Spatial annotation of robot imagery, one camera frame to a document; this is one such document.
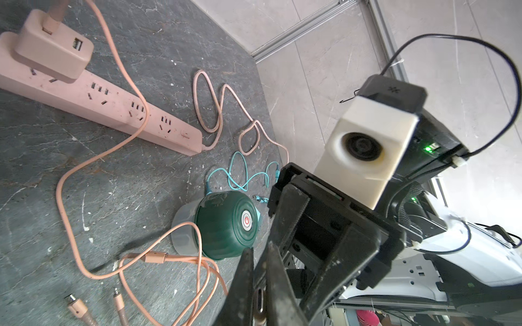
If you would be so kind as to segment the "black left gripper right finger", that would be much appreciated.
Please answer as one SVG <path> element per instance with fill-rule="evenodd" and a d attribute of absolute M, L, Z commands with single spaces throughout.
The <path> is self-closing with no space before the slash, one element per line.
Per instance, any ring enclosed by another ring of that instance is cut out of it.
<path fill-rule="evenodd" d="M 266 294 L 267 325 L 308 325 L 297 304 L 279 248 L 273 242 L 266 246 Z"/>

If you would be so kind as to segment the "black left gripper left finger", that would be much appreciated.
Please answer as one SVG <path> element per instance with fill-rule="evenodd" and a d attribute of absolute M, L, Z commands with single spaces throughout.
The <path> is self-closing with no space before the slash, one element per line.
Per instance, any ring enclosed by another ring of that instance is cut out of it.
<path fill-rule="evenodd" d="M 243 250 L 230 291 L 213 325 L 244 325 L 253 323 L 254 250 Z"/>

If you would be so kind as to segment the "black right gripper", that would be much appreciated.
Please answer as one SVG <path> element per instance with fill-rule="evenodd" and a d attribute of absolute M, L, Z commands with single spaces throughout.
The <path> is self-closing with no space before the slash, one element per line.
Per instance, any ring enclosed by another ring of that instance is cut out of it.
<path fill-rule="evenodd" d="M 354 277 L 349 285 L 375 289 L 406 247 L 406 232 L 396 222 L 295 163 L 281 169 L 268 208 L 274 217 L 268 243 L 281 258 L 289 250 L 304 263 L 302 272 L 290 268 L 288 276 L 296 297 L 304 297 L 300 308 L 308 321 Z"/>

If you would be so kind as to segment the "pink power strip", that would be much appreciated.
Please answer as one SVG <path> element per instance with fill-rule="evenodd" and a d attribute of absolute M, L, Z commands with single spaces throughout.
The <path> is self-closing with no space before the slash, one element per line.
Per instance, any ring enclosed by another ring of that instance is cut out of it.
<path fill-rule="evenodd" d="M 143 140 L 186 156 L 202 152 L 203 134 L 199 129 L 155 105 L 144 107 L 138 96 L 89 71 L 67 84 L 16 61 L 13 54 L 17 39 L 15 33 L 1 34 L 2 89 L 126 134 L 145 124 L 139 134 Z"/>

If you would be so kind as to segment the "pink USB charger adapter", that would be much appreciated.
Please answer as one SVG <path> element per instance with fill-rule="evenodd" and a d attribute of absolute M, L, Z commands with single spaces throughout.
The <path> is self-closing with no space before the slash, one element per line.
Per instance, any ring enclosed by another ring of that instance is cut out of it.
<path fill-rule="evenodd" d="M 91 61 L 94 45 L 63 24 L 68 1 L 49 11 L 32 10 L 14 44 L 14 58 L 68 84 L 76 81 Z"/>

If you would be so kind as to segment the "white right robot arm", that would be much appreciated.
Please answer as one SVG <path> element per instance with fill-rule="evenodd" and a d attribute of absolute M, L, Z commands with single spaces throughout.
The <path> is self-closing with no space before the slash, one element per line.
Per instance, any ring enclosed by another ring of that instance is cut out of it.
<path fill-rule="evenodd" d="M 370 76 L 314 172 L 294 163 L 269 197 L 273 220 L 254 270 L 269 320 L 311 320 L 339 306 L 396 316 L 521 314 L 521 239 L 473 224 L 425 185 L 469 150 L 424 108 L 427 90 Z"/>

